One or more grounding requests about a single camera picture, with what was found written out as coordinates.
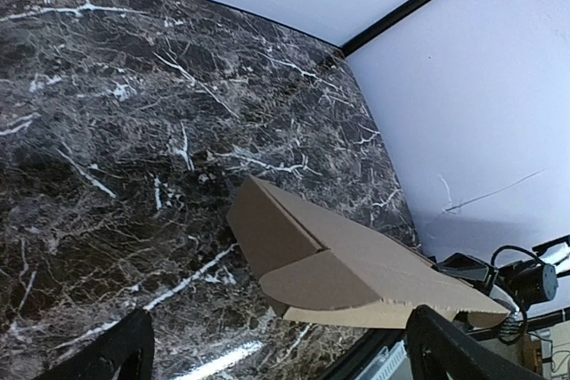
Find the cardboard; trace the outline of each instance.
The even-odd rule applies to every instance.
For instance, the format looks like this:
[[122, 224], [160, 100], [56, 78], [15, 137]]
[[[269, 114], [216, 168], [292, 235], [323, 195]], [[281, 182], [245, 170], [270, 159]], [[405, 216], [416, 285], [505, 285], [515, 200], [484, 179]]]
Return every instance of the cardboard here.
[[411, 311], [427, 304], [447, 319], [475, 313], [478, 327], [491, 327], [509, 314], [399, 242], [269, 182], [247, 179], [227, 218], [284, 319], [405, 328]]

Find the cardboard box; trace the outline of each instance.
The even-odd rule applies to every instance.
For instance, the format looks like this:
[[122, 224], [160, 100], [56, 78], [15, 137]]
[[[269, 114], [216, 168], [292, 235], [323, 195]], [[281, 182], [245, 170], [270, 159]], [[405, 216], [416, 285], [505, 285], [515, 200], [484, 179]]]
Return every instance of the cardboard box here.
[[374, 230], [257, 178], [247, 179], [228, 222], [275, 312], [284, 319], [351, 327], [405, 328], [427, 304], [478, 326], [509, 311]]

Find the open box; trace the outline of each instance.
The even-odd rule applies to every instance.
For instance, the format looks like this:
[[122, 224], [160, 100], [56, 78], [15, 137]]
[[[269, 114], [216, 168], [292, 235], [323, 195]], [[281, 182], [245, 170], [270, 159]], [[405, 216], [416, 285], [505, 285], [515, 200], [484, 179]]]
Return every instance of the open box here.
[[509, 311], [391, 238], [248, 178], [228, 213], [269, 303], [284, 319], [351, 327], [405, 328], [427, 304], [478, 327]]

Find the dark marble surface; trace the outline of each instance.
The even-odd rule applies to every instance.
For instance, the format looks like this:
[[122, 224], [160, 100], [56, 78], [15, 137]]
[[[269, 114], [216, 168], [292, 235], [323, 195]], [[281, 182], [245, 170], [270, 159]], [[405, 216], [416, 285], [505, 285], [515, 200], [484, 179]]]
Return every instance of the dark marble surface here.
[[275, 318], [224, 219], [248, 174], [416, 244], [348, 66], [269, 21], [203, 0], [0, 0], [0, 95], [2, 378], [135, 306], [156, 379], [321, 372], [362, 331]]

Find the marble countertop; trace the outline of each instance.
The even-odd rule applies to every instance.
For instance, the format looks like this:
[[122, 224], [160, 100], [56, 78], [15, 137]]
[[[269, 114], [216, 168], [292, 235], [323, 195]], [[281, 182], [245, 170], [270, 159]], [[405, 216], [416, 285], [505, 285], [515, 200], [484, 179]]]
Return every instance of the marble countertop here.
[[417, 245], [338, 50], [204, 0], [0, 0], [0, 377], [134, 307], [154, 378], [312, 378], [362, 330], [277, 319], [224, 219], [254, 174]]

